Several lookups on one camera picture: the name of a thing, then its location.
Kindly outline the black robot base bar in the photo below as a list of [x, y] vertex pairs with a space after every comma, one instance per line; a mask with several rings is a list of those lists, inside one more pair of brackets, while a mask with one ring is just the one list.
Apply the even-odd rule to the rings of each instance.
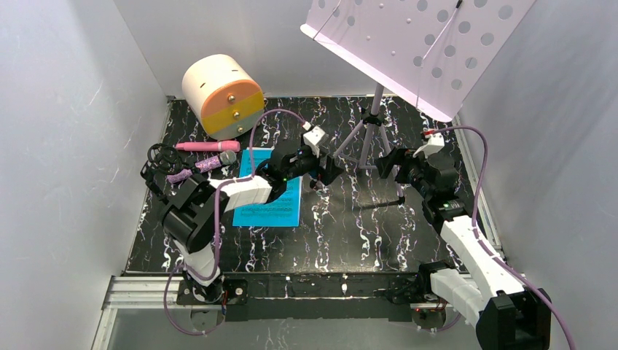
[[184, 279], [176, 304], [224, 306], [228, 322], [267, 319], [425, 319], [444, 304], [416, 273], [227, 273], [212, 287]]

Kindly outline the blue sheet music page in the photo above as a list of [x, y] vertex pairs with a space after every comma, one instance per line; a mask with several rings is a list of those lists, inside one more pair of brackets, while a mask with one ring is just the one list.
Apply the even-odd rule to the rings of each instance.
[[234, 227], [295, 228], [300, 224], [302, 179], [287, 182], [285, 193], [272, 203], [242, 206], [234, 210]]

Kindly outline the black tripod microphone stand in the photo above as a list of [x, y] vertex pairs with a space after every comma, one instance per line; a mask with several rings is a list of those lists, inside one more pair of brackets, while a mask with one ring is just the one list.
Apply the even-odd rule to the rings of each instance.
[[146, 156], [147, 161], [140, 170], [140, 175], [147, 188], [156, 197], [165, 195], [155, 181], [157, 174], [175, 175], [183, 170], [188, 170], [189, 174], [193, 175], [198, 172], [198, 167], [185, 161], [175, 147], [164, 143], [153, 144], [148, 149]]

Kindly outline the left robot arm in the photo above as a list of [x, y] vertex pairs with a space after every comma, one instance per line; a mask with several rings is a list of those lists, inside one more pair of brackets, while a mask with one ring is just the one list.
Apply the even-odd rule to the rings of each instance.
[[343, 169], [321, 149], [280, 144], [247, 176], [208, 179], [197, 165], [185, 162], [173, 147], [158, 144], [149, 154], [155, 173], [183, 176], [175, 195], [166, 195], [156, 183], [149, 189], [163, 203], [160, 222], [184, 258], [185, 279], [209, 289], [218, 284], [219, 242], [223, 214], [252, 205], [278, 200], [289, 183], [308, 175], [314, 184], [329, 185]]

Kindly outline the silver mesh studio microphone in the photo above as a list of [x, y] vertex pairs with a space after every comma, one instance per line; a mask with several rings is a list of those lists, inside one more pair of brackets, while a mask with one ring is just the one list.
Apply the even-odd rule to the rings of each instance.
[[[216, 156], [209, 157], [205, 160], [201, 160], [195, 163], [195, 167], [199, 174], [203, 174], [207, 171], [212, 171], [218, 168], [232, 165], [237, 160], [237, 153], [231, 150], [227, 150], [219, 153]], [[183, 182], [193, 175], [194, 172], [190, 169], [184, 169], [177, 174], [167, 175], [166, 179], [171, 184]]]

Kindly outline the pink microphone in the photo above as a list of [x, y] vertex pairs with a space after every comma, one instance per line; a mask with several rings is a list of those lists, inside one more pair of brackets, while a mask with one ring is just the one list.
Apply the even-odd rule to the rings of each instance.
[[239, 152], [240, 143], [235, 140], [226, 141], [188, 141], [175, 145], [175, 149], [185, 152]]

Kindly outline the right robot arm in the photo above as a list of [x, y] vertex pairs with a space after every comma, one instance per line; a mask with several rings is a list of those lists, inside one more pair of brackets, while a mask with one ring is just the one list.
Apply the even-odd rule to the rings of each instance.
[[472, 283], [447, 262], [422, 264], [417, 290], [447, 301], [475, 329], [482, 349], [548, 349], [551, 313], [531, 288], [504, 270], [502, 259], [472, 226], [472, 213], [455, 193], [458, 172], [447, 155], [394, 149], [376, 161], [386, 178], [411, 185], [423, 198], [423, 215], [465, 265]]

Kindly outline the lilac music stand tripod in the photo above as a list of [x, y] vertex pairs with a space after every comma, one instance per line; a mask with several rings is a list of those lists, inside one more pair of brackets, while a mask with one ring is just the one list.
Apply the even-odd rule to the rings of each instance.
[[450, 122], [531, 1], [314, 1], [302, 32], [433, 120]]

